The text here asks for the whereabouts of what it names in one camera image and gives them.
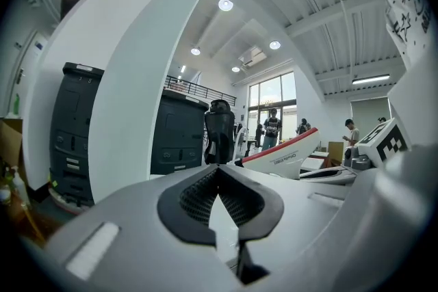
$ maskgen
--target balcony railing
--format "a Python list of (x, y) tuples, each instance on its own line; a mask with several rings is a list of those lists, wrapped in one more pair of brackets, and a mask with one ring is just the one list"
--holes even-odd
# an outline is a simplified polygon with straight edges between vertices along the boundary
[(184, 94), (197, 96), (199, 98), (206, 98), (207, 100), (225, 100), (230, 104), (230, 106), (235, 106), (235, 97), (218, 92), (217, 90), (203, 87), (201, 85), (191, 83), (189, 81), (184, 81), (175, 77), (167, 76), (164, 82), (164, 87)]

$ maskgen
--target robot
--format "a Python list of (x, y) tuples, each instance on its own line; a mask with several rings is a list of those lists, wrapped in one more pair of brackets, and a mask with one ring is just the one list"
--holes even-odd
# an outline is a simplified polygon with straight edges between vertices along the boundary
[(320, 141), (320, 133), (316, 128), (284, 144), (243, 158), (242, 166), (294, 180), (350, 185), (358, 173), (372, 167), (381, 167), (384, 161), (391, 159), (397, 152), (411, 147), (406, 133), (402, 130), (395, 118), (379, 124), (355, 146), (346, 149), (344, 164), (340, 167), (300, 174), (302, 162), (315, 150)]
[[(82, 291), (373, 289), (433, 213), (438, 182), (428, 160), (437, 152), (396, 152), (350, 189), (222, 164), (131, 185), (54, 234), (47, 270)], [(237, 227), (237, 257), (227, 262), (209, 228), (217, 196)]]

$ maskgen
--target black bag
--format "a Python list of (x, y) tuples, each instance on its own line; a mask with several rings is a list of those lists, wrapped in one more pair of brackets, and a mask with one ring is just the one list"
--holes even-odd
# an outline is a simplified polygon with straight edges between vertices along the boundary
[(304, 134), (307, 131), (306, 126), (305, 125), (300, 125), (300, 128), (298, 130), (298, 135)]

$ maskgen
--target air conditioner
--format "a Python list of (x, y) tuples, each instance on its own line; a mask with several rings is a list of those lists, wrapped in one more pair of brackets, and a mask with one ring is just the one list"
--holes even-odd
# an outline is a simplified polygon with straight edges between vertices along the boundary
[(267, 56), (259, 47), (253, 47), (245, 52), (239, 60), (243, 62), (243, 67), (252, 67), (265, 58), (267, 58)]

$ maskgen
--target cardboard box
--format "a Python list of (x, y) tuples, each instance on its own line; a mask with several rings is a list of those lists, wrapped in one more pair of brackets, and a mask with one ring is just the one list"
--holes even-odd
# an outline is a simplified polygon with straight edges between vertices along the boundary
[(330, 155), (332, 163), (335, 165), (340, 165), (342, 163), (342, 158), (344, 157), (344, 143), (329, 142), (328, 153)]
[(23, 158), (23, 120), (0, 120), (0, 157), (10, 166), (17, 165), (18, 173), (27, 183)]

